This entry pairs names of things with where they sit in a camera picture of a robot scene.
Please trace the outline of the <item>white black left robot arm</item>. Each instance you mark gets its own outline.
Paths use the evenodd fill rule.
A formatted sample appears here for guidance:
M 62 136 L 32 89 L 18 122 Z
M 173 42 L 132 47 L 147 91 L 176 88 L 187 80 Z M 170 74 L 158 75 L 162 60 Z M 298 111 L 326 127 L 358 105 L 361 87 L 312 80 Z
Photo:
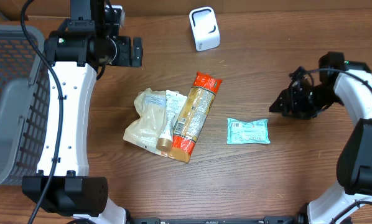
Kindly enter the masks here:
M 47 67 L 50 98 L 47 132 L 34 175 L 22 192 L 45 210 L 72 223 L 132 223 L 130 213 L 108 196 L 105 177 L 90 177 L 86 149 L 90 101 L 105 68 L 140 67 L 142 40 L 121 36 L 122 6 L 72 1 L 70 17 L 36 53 Z

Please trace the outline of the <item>orange spaghetti package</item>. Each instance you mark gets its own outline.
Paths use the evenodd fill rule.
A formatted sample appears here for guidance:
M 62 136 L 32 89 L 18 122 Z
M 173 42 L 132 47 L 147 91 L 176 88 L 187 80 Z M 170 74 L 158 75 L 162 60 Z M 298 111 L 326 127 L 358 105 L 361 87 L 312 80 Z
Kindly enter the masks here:
M 222 83 L 207 73 L 197 72 L 173 130 L 172 148 L 167 156 L 188 163 Z

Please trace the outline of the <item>beige clear plastic pouch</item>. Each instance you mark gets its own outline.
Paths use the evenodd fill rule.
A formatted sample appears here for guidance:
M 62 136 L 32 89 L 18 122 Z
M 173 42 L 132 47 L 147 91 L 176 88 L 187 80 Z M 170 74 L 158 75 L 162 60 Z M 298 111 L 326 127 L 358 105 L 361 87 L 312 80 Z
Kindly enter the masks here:
M 153 154 L 168 157 L 167 153 L 157 149 L 166 117 L 166 91 L 153 91 L 150 88 L 140 92 L 134 100 L 139 118 L 125 130 L 123 139 Z

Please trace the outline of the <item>white cosmetic tube gold cap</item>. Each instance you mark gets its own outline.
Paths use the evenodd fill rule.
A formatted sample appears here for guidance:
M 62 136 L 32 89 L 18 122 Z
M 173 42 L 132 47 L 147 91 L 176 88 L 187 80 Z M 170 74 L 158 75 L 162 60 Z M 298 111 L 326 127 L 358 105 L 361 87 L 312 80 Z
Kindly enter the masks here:
M 174 125 L 187 99 L 176 91 L 165 91 L 165 125 L 157 141 L 157 149 L 168 152 L 172 149 Z

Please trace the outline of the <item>grey plastic mesh basket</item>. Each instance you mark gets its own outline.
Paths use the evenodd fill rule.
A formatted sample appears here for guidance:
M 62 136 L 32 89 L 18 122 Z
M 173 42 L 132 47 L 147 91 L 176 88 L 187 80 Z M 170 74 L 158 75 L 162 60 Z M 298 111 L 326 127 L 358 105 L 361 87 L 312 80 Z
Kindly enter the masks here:
M 47 130 L 50 82 L 30 45 L 44 47 L 35 27 L 0 25 L 0 185 L 20 185 L 34 175 Z

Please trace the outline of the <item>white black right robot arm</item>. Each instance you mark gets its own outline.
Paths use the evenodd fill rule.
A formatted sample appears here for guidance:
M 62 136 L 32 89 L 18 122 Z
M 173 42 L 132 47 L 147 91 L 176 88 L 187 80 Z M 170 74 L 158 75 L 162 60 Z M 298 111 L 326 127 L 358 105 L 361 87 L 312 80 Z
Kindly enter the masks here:
M 313 73 L 319 73 L 315 84 Z M 337 161 L 337 181 L 318 199 L 306 203 L 294 217 L 280 223 L 351 223 L 351 214 L 372 206 L 372 71 L 364 62 L 328 52 L 314 70 L 297 68 L 269 112 L 294 119 L 312 119 L 334 103 L 344 106 L 353 124 Z

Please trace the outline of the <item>teal wet wipes pack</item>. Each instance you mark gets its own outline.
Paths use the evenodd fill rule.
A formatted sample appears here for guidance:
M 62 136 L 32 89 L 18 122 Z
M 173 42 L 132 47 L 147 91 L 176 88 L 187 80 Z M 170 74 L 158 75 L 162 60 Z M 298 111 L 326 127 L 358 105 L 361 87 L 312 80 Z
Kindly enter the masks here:
M 270 144 L 268 119 L 240 121 L 227 119 L 227 144 Z

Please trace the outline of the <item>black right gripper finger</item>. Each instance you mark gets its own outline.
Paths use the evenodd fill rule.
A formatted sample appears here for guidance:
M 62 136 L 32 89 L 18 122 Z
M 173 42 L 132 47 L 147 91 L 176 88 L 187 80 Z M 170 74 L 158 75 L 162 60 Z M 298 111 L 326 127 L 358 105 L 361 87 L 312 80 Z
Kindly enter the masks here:
M 288 117 L 288 118 L 297 118 L 298 117 L 298 112 L 295 112 L 294 110 L 290 108 L 284 108 L 281 115 L 283 117 Z
M 292 90 L 281 91 L 275 102 L 269 107 L 271 113 L 291 113 L 293 110 Z

